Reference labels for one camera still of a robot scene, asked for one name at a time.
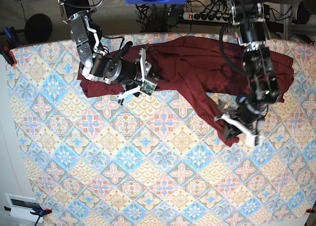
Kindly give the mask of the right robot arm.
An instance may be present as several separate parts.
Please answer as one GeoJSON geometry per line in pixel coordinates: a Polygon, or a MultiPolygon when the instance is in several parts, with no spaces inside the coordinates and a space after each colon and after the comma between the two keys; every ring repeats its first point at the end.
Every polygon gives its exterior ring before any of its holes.
{"type": "Polygon", "coordinates": [[[76,43],[80,59],[79,72],[93,82],[101,82],[109,87],[121,85],[123,91],[117,95],[119,104],[130,95],[151,96],[163,78],[154,73],[147,61],[149,45],[140,48],[135,61],[123,57],[132,47],[132,42],[121,44],[115,55],[110,55],[102,45],[102,29],[93,23],[92,13],[104,0],[58,0],[64,23],[71,26],[71,38],[76,43]]]}

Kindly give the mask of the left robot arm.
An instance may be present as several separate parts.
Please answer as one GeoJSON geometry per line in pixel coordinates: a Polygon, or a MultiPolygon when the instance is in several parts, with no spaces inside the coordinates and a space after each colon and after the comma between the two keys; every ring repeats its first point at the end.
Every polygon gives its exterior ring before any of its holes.
{"type": "Polygon", "coordinates": [[[264,6],[253,0],[227,0],[227,8],[230,18],[220,30],[219,50],[233,71],[247,77],[249,94],[238,95],[237,108],[215,117],[215,121],[225,121],[223,135],[226,140],[245,134],[246,141],[257,146],[261,141],[258,123],[265,119],[269,106],[277,103],[281,96],[270,51],[266,47],[270,34],[264,6]],[[238,44],[245,48],[241,69],[224,53],[223,35],[229,25],[235,29],[238,44]]]}

